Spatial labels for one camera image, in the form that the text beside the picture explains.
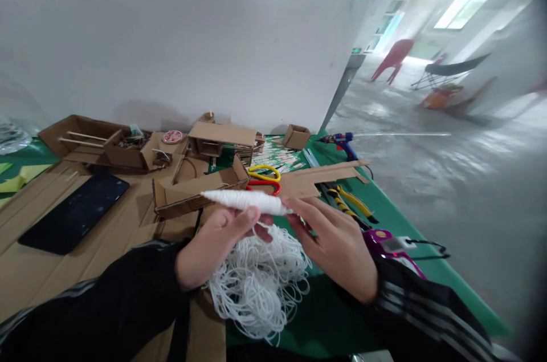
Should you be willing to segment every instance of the yellow scissors handle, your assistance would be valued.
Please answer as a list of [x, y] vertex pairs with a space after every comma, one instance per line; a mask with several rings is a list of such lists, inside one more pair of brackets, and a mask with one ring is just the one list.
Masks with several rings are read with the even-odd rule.
[[[270, 171], [273, 171], [273, 173], [275, 174], [275, 178], [266, 177], [264, 175], [260, 175], [260, 174], [252, 172], [252, 171], [255, 171], [258, 169], [264, 169], [264, 168], [269, 169]], [[261, 180], [275, 181], [275, 182], [279, 182], [279, 180], [281, 180], [281, 174], [279, 173], [279, 171], [277, 171], [274, 167], [269, 165], [255, 165], [254, 167], [249, 167], [248, 171], [249, 171], [249, 175], [253, 178], [259, 178]]]
[[369, 208], [363, 202], [361, 202], [361, 200], [358, 200], [353, 195], [344, 191], [344, 188], [342, 188], [341, 185], [337, 185], [336, 189], [338, 190], [341, 196], [343, 196], [349, 202], [355, 205], [359, 209], [359, 211], [361, 211], [366, 216], [366, 219], [368, 219], [372, 223], [378, 223], [378, 220], [374, 218], [374, 215], [372, 215], [372, 212], [370, 212]]

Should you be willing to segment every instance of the black sleeve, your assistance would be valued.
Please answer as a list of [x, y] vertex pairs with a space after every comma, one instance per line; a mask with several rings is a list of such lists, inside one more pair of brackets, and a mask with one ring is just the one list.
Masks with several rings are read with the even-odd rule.
[[367, 316], [395, 362], [497, 361], [479, 321], [455, 292], [377, 258], [379, 290]]
[[130, 361], [189, 302], [174, 266], [187, 241], [149, 241], [103, 274], [0, 325], [0, 360]]

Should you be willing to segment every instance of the white rope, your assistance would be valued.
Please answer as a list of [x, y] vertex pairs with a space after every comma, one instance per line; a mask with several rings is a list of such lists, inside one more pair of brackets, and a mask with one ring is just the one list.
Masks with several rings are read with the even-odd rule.
[[293, 213], [293, 210], [284, 206], [279, 198], [261, 192], [214, 190], [202, 192], [201, 195], [208, 200], [241, 211], [244, 211], [253, 205], [258, 207], [262, 214], [283, 216]]
[[233, 319], [252, 339], [276, 339], [296, 315], [297, 304], [309, 293], [307, 267], [312, 262], [286, 229], [268, 227], [273, 241], [257, 237], [239, 241], [204, 285], [218, 315]]

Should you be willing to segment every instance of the pink device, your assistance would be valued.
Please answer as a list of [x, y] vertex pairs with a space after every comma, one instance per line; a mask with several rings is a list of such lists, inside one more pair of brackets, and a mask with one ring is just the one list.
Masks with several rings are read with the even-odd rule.
[[369, 250], [378, 254], [382, 258], [392, 259], [400, 262], [405, 265], [407, 268], [413, 270], [421, 278], [427, 279], [426, 276], [421, 272], [418, 265], [405, 253], [387, 253], [380, 242], [387, 241], [388, 239], [393, 239], [393, 234], [387, 230], [368, 230], [363, 232], [363, 239]]

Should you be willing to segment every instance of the yellow paper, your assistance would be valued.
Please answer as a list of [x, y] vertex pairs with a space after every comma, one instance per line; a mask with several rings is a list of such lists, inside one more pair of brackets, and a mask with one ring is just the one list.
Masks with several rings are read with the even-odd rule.
[[0, 184], [0, 193], [17, 192], [21, 189], [24, 183], [25, 179], [23, 177], [16, 176], [15, 178], [12, 178]]
[[34, 177], [41, 174], [49, 167], [51, 167], [51, 164], [25, 165], [21, 167], [21, 171], [19, 171], [19, 176], [23, 178], [24, 184], [28, 184]]
[[2, 208], [10, 199], [11, 199], [11, 197], [1, 199], [0, 200], [0, 208]]

